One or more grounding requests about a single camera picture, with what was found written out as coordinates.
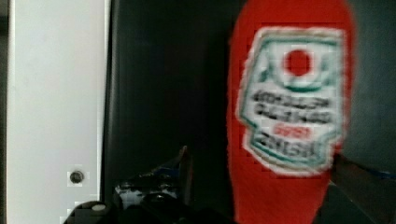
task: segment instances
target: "white label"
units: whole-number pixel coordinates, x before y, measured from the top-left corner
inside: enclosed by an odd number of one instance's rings
[[[330,167],[342,135],[342,32],[260,29],[239,93],[244,149],[276,173],[314,175]]]

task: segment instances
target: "dark background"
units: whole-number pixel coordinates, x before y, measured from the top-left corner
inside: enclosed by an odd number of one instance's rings
[[[396,174],[396,1],[349,0],[355,88],[343,153]],[[226,166],[228,40],[242,0],[115,0],[107,77],[103,195],[189,146],[195,208],[231,216]],[[5,217],[7,0],[0,0],[0,223]],[[315,223],[371,223],[335,186]]]
[[[0,223],[6,223],[8,1],[0,0]]]

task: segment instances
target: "white wall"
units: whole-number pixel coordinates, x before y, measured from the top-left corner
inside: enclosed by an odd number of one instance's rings
[[[7,223],[63,223],[99,197],[109,1],[10,6]]]

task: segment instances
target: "red circle logo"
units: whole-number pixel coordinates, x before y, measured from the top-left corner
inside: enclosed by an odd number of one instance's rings
[[[285,68],[295,77],[301,77],[311,70],[311,57],[302,49],[289,52],[284,59]]]

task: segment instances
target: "black object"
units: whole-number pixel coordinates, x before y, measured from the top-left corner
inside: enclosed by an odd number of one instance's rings
[[[0,224],[6,222],[8,1],[0,0]]]
[[[212,209],[195,212],[191,200],[192,161],[186,147],[169,162],[122,180],[113,202],[88,202],[65,224],[233,224]]]
[[[78,184],[81,183],[81,181],[84,179],[84,174],[80,171],[75,171],[70,175],[70,181],[73,184]]]
[[[348,199],[343,191],[330,184],[322,206],[319,208],[313,224],[374,224],[364,213]]]
[[[244,0],[114,0],[101,200],[189,146],[196,210],[233,216],[227,169],[228,40]]]
[[[332,182],[374,223],[396,224],[396,178],[335,158]]]

